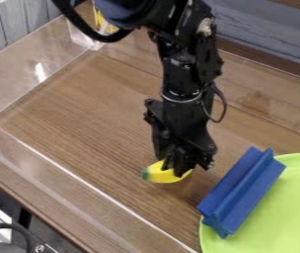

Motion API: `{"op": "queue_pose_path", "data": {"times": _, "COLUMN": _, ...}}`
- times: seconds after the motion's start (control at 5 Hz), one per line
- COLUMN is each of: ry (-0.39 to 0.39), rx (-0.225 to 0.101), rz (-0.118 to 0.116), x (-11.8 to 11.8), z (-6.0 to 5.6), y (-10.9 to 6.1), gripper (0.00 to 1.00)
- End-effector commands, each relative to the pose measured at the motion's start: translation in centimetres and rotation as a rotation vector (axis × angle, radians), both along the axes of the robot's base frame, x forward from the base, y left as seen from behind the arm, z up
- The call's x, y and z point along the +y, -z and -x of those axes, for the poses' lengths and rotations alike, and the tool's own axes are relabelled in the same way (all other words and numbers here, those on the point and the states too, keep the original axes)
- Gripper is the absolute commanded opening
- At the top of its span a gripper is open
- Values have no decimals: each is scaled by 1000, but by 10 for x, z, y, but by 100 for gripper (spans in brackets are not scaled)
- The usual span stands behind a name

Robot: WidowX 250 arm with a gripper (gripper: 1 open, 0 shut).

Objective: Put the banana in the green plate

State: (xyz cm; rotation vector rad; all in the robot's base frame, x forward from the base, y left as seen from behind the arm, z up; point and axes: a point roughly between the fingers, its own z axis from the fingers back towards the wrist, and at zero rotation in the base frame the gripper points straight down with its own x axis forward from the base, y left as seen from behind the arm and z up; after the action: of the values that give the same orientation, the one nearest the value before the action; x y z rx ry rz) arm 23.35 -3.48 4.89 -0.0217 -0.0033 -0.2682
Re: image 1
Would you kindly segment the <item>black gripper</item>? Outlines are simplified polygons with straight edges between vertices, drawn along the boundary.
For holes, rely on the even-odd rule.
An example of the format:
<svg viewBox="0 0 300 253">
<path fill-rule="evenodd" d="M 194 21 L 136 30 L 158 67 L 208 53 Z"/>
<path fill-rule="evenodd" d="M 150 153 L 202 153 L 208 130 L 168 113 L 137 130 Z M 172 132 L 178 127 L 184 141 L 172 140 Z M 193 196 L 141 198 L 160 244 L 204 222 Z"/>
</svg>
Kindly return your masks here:
<svg viewBox="0 0 300 253">
<path fill-rule="evenodd" d="M 196 166 L 208 170 L 217 152 L 206 130 L 213 97 L 188 104 L 145 99 L 145 107 L 144 120 L 150 125 L 154 157 L 162 159 L 160 170 L 170 170 L 177 178 Z"/>
</svg>

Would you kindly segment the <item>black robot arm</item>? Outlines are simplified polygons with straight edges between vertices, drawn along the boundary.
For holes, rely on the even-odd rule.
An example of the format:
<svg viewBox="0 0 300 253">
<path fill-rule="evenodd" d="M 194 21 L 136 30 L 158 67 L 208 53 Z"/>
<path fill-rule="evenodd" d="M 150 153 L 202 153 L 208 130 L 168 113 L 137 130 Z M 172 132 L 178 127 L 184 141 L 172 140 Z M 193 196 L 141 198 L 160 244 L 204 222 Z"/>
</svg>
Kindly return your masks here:
<svg viewBox="0 0 300 253">
<path fill-rule="evenodd" d="M 145 100 L 157 162 L 142 172 L 148 181 L 170 174 L 176 180 L 213 165 L 217 146 L 206 130 L 224 61 L 216 45 L 217 27 L 205 0 L 94 0 L 103 20 L 117 31 L 101 34 L 67 0 L 50 0 L 71 25 L 98 42 L 117 42 L 136 29 L 148 30 L 162 67 L 160 98 Z"/>
</svg>

